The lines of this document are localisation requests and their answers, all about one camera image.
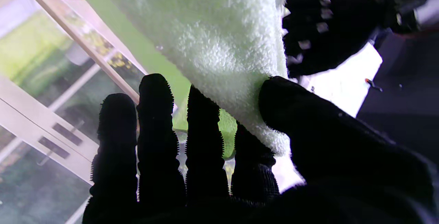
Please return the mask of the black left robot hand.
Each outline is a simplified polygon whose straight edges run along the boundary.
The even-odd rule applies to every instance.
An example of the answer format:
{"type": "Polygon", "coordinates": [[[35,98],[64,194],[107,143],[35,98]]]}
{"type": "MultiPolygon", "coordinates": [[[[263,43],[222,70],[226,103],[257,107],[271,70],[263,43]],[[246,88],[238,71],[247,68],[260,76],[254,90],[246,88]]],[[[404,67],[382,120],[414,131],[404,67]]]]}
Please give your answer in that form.
{"type": "Polygon", "coordinates": [[[394,21],[393,0],[286,0],[282,19],[290,78],[337,68],[394,21]]]}

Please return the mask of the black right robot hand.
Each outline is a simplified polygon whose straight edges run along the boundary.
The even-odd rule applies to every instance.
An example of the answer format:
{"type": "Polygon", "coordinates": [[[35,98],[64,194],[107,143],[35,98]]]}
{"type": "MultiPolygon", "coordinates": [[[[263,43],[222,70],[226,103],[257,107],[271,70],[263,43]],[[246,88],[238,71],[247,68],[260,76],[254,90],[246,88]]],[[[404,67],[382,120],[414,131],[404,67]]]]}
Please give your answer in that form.
{"type": "Polygon", "coordinates": [[[145,75],[139,93],[137,107],[126,94],[102,103],[83,224],[438,223],[432,163],[295,82],[271,77],[258,100],[263,123],[289,137],[305,180],[283,193],[274,153],[241,124],[229,193],[219,107],[194,86],[184,180],[168,82],[145,75]]]}

